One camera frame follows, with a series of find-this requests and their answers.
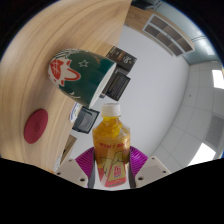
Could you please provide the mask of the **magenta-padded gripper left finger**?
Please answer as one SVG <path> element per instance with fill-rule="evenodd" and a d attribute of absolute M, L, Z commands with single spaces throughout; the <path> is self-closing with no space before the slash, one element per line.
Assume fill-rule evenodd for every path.
<path fill-rule="evenodd" d="M 92 189 L 95 185 L 94 148 L 89 148 L 76 159 L 66 159 L 55 174 L 78 186 Z"/>

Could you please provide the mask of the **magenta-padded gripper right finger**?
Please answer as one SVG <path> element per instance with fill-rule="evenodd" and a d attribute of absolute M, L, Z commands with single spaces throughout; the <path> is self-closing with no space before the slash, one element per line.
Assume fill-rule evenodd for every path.
<path fill-rule="evenodd" d="M 129 185 L 131 188 L 140 188 L 157 181 L 171 172 L 156 157 L 147 157 L 137 148 L 130 147 Z"/>

